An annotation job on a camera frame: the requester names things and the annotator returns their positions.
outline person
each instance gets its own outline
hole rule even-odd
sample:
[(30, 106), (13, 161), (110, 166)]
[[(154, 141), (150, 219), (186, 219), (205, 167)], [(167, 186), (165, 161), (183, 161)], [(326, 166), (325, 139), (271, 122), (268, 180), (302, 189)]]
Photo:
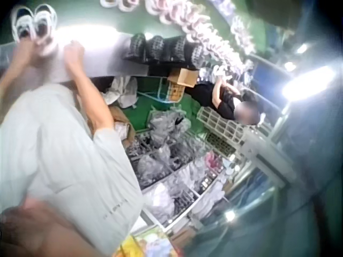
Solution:
[[(36, 53), (35, 42), (21, 39), (1, 95)], [(72, 91), (56, 84), (23, 93), (0, 126), (0, 247), (7, 256), (110, 256), (140, 215), (137, 178), (83, 56), (76, 41), (64, 48), (94, 135)]]
[(236, 120), (243, 125), (257, 125), (259, 112), (251, 101), (244, 101), (240, 91), (218, 77), (215, 84), (197, 84), (185, 92), (201, 106), (211, 107), (222, 118)]

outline black shirt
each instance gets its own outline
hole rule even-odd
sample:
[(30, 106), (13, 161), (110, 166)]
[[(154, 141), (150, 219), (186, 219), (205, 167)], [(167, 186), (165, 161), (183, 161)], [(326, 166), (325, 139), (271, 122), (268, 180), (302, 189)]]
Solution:
[(217, 111), (217, 113), (219, 113), (219, 115), (224, 119), (235, 120), (235, 106), (233, 98), (235, 97), (243, 102), (241, 96), (234, 96), (226, 87), (220, 87), (219, 98), (221, 103), (217, 109), (212, 103), (213, 88), (214, 84), (197, 84), (194, 86), (194, 88), (186, 87), (185, 92), (191, 95), (194, 100), (200, 103), (201, 106), (209, 106), (213, 110)]

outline hand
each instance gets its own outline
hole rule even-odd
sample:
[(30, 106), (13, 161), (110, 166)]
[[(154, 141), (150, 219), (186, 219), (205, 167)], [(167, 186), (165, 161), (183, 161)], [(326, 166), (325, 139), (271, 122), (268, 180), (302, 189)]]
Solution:
[(64, 47), (64, 62), (71, 75), (75, 77), (83, 71), (85, 48), (78, 41), (71, 41)]
[(21, 39), (14, 51), (10, 70), (19, 75), (30, 65), (34, 57), (37, 56), (37, 53), (38, 47), (34, 41), (29, 37)]

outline open cardboard box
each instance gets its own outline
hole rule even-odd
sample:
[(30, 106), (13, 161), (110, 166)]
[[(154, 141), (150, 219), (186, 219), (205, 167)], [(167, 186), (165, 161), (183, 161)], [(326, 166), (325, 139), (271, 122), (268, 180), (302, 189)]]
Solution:
[(173, 84), (178, 84), (185, 87), (194, 87), (197, 83), (199, 71), (191, 71), (187, 69), (172, 69), (168, 81)]

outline person in black shirt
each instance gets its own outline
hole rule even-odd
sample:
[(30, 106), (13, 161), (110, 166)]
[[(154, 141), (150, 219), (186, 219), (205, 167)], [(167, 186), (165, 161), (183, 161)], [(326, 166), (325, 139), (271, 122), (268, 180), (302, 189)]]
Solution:
[(260, 118), (253, 102), (244, 102), (237, 88), (218, 78), (213, 84), (197, 84), (185, 92), (201, 106), (211, 107), (222, 118), (236, 120), (243, 125), (257, 125)]

